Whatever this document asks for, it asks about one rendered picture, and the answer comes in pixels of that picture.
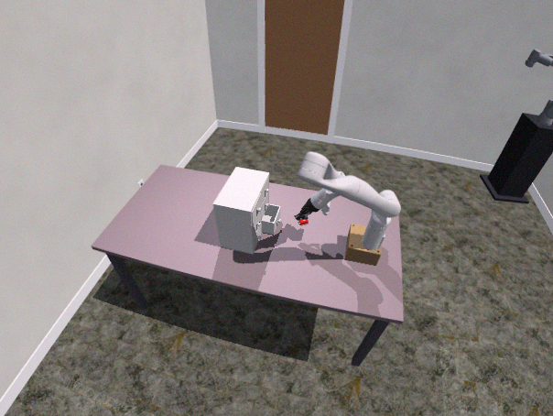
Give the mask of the white chest of drawers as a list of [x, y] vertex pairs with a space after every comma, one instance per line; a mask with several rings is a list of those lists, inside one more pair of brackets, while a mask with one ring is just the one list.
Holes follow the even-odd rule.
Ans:
[[253, 254], [251, 212], [269, 172], [235, 168], [213, 203], [220, 246]]

